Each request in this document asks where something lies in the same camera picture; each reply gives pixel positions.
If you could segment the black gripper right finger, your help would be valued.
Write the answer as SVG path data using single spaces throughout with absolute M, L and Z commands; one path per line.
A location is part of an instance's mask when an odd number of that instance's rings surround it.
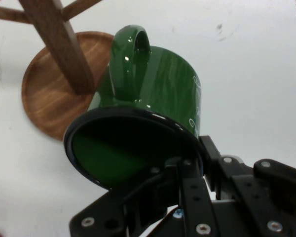
M 221 234 L 243 228 L 248 237 L 296 237 L 296 168 L 272 159 L 253 167 L 222 156 L 210 136 L 200 136 L 205 179 Z

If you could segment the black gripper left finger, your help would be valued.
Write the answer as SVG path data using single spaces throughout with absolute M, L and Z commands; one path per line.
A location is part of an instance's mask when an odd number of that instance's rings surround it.
M 217 237 L 219 228 L 203 174 L 194 160 L 171 158 L 141 170 L 75 215 L 73 237 Z

